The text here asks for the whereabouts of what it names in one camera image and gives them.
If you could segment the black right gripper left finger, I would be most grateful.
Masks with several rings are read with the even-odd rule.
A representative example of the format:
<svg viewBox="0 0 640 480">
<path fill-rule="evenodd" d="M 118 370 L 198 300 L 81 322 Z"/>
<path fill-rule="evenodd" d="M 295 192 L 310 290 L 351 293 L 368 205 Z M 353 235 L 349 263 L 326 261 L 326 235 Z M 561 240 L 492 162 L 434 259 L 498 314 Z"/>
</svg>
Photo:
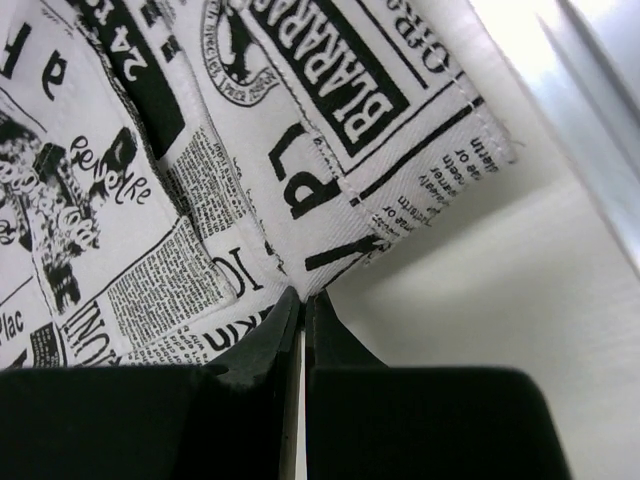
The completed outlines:
<svg viewBox="0 0 640 480">
<path fill-rule="evenodd" d="M 300 300 L 203 366 L 9 370 L 5 479 L 274 479 Z"/>
</svg>

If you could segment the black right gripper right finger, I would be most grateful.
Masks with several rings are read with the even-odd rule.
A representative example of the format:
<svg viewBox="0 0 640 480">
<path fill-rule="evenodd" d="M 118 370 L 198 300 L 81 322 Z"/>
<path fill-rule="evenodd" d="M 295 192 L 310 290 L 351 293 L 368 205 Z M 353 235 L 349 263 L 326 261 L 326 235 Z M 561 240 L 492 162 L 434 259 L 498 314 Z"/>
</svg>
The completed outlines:
<svg viewBox="0 0 640 480">
<path fill-rule="evenodd" d="M 305 420 L 311 479 L 567 479 L 541 389 L 504 367 L 391 367 L 340 321 L 306 305 Z"/>
</svg>

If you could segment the newspaper print trousers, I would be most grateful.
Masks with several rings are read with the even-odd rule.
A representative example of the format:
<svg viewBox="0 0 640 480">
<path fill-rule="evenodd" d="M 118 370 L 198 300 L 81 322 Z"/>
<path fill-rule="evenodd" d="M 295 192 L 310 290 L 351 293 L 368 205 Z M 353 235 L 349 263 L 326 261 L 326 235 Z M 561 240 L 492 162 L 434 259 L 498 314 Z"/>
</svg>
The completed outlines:
<svg viewBox="0 0 640 480">
<path fill-rule="evenodd" d="M 514 159 L 412 1 L 5 1 L 1 365 L 205 364 Z"/>
</svg>

